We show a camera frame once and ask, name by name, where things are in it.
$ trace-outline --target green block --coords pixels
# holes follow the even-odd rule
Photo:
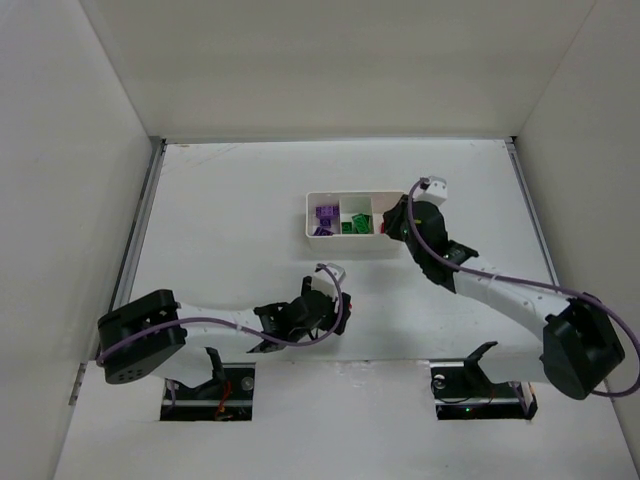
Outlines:
[[[356,232],[358,233],[371,233],[371,228],[369,226],[369,221],[367,220],[367,215],[359,213],[358,215],[353,216],[353,225],[356,227]]]

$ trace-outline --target table surface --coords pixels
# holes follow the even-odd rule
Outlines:
[[[90,365],[56,479],[637,478],[606,399],[576,402],[536,385],[532,422],[438,421],[421,359],[534,337],[431,285],[404,249],[309,249],[307,192],[407,190],[428,174],[449,182],[452,238],[503,270],[549,279],[502,141],[170,146],[133,298],[171,288],[202,307],[287,301],[317,261],[334,261],[347,270],[353,317],[327,345],[260,357],[251,422],[157,422],[161,379],[112,387]]]

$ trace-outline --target purple block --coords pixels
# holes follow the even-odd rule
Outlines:
[[[316,217],[318,218],[333,218],[340,215],[340,207],[337,205],[322,205],[316,207]]]
[[[331,235],[333,235],[333,232],[330,232],[326,228],[322,227],[316,228],[316,231],[313,232],[314,237],[330,237]]]

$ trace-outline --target white wall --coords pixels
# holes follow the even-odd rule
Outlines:
[[[593,0],[82,0],[147,131],[517,134]]]
[[[78,1],[0,1],[3,480],[53,472],[149,156]]]
[[[517,142],[561,280],[640,333],[640,2],[600,0]],[[614,389],[636,377],[630,360]],[[616,402],[640,460],[640,395]]]

